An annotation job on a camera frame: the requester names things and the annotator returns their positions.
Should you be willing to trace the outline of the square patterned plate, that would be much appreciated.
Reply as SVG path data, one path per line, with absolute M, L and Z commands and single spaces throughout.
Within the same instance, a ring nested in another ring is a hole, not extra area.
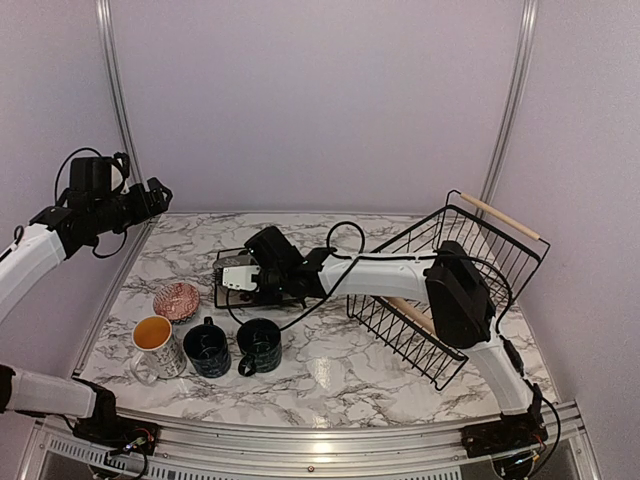
M 236 291 L 227 289 L 223 286 L 217 285 L 213 277 L 213 298 L 214 305 L 219 309 L 240 309 L 240 308 L 254 308 L 254 307 L 267 307 L 267 306 L 300 306 L 302 309 L 307 307 L 305 300 L 295 299 L 288 294 L 284 293 L 267 293 L 261 291 Z

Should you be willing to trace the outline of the dark green mug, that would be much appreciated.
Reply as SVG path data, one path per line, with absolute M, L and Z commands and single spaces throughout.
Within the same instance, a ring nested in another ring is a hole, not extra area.
M 282 336 L 273 321 L 266 318 L 246 321 L 238 329 L 236 341 L 242 354 L 237 368 L 241 376 L 272 372 L 280 365 Z

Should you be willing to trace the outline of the dark blue mug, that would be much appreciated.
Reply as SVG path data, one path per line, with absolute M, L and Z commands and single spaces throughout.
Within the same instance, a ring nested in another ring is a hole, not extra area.
M 222 377 L 231 367 L 226 334 L 211 316 L 186 333 L 183 349 L 196 373 L 204 378 Z

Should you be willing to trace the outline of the red white patterned bowl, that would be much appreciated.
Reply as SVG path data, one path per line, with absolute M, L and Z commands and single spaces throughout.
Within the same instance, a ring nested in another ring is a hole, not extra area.
M 167 318 L 174 324 L 190 320 L 200 305 L 200 294 L 195 286 L 177 282 L 162 287 L 153 299 L 156 315 Z

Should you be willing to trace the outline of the white patterned mug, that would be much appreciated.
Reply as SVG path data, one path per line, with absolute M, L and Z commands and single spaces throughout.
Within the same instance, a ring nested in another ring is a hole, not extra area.
M 134 327 L 131 338 L 136 354 L 130 371 L 141 384 L 151 386 L 157 380 L 177 378 L 186 369 L 186 356 L 167 318 L 144 318 Z

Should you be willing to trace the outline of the black round plate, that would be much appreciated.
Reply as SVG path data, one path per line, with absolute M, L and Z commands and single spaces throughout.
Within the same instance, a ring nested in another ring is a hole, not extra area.
M 257 262 L 246 249 L 220 251 L 212 265 L 214 278 L 218 284 L 221 284 L 223 281 L 223 270 L 225 268 L 256 264 Z

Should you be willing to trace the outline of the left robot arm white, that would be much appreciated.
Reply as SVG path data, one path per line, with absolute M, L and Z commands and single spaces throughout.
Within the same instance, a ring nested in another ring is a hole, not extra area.
M 54 187 L 54 200 L 14 230 L 1 254 L 1 318 L 8 320 L 26 300 L 43 290 L 55 269 L 81 249 L 97 250 L 105 233 L 129 230 L 164 214 L 173 193 L 158 178 L 132 183 L 125 153 L 103 155 L 82 147 L 63 162 L 65 187 Z M 17 366 L 1 366 L 1 409 L 27 415 L 64 415 L 87 419 L 86 426 L 106 445 L 125 438 L 126 423 L 110 409 L 112 394 L 82 381 L 64 379 Z

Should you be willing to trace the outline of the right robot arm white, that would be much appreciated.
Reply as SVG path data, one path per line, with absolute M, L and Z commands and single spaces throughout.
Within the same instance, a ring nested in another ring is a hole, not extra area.
M 480 271 L 485 264 L 480 258 L 454 243 L 405 254 L 346 253 L 326 243 L 302 255 L 275 226 L 253 235 L 245 248 L 252 260 L 235 276 L 234 288 L 296 299 L 379 297 L 469 358 L 507 416 L 495 428 L 502 446 L 515 448 L 533 433 L 530 412 L 541 395 L 500 331 L 506 311 Z

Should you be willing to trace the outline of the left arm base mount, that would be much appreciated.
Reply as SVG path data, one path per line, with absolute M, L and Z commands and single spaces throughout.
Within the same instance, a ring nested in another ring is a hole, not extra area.
M 96 394 L 96 400 L 91 415 L 75 421 L 72 429 L 75 437 L 111 447 L 122 453 L 126 451 L 126 445 L 143 438 L 145 442 L 136 450 L 146 455 L 154 453 L 159 432 L 158 424 L 119 415 L 113 392 L 88 380 L 77 378 L 77 381 L 87 385 Z

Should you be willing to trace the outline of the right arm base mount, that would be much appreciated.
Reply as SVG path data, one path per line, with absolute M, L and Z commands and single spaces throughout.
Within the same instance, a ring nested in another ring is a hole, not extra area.
M 461 429 L 461 444 L 469 458 L 499 454 L 548 440 L 541 414 L 543 395 L 536 383 L 527 384 L 533 393 L 533 399 L 524 413 L 501 413 L 498 420 L 468 425 Z

